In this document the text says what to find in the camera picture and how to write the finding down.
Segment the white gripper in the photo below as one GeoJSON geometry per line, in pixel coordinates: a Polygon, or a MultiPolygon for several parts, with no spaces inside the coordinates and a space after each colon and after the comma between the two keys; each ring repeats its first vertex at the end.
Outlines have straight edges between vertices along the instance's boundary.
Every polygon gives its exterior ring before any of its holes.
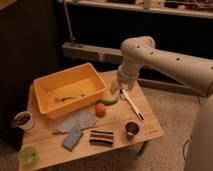
{"type": "Polygon", "coordinates": [[[133,74],[133,75],[125,73],[122,70],[122,67],[119,67],[118,71],[117,71],[117,80],[112,81],[112,84],[111,84],[111,87],[110,87],[110,92],[112,94],[115,94],[124,85],[127,86],[128,91],[132,91],[132,89],[135,85],[135,81],[138,78],[138,76],[139,76],[138,73],[133,74]]]}

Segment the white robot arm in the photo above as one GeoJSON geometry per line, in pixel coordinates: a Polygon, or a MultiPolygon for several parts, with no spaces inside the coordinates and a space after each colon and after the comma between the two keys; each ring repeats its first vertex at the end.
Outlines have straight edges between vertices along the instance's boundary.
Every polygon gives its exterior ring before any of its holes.
{"type": "Polygon", "coordinates": [[[124,40],[123,56],[110,91],[131,90],[143,66],[149,66],[206,98],[192,130],[184,171],[213,171],[213,60],[158,50],[150,36],[124,40]]]}

